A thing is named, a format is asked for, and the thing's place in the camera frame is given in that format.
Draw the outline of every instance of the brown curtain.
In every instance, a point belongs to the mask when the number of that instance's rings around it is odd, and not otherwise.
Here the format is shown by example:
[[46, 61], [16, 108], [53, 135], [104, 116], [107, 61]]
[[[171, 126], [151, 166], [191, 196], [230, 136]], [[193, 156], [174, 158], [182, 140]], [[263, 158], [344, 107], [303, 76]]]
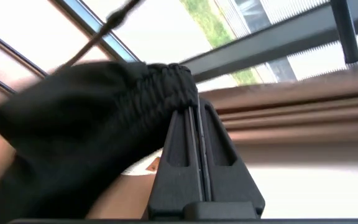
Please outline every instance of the brown curtain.
[[358, 141], [358, 68], [200, 94], [235, 144]]

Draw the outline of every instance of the green grass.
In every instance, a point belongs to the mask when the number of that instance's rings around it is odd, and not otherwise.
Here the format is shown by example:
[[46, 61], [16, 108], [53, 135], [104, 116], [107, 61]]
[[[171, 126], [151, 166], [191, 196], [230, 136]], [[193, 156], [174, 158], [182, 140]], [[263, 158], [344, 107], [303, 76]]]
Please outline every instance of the green grass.
[[[219, 16], [213, 13], [208, 0], [180, 0], [180, 2], [201, 27], [212, 47], [220, 47], [233, 41]], [[256, 79], [250, 70], [234, 72], [232, 76], [239, 85], [256, 83]]]

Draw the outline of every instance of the black fabric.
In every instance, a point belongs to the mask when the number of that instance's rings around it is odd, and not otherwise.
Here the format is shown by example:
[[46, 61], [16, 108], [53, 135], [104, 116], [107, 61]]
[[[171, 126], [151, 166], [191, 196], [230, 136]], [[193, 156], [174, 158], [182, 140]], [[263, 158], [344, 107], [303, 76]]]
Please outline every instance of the black fabric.
[[17, 151], [0, 180], [0, 224], [84, 218], [197, 97], [186, 67], [116, 62], [64, 68], [12, 96], [0, 106], [0, 133]]

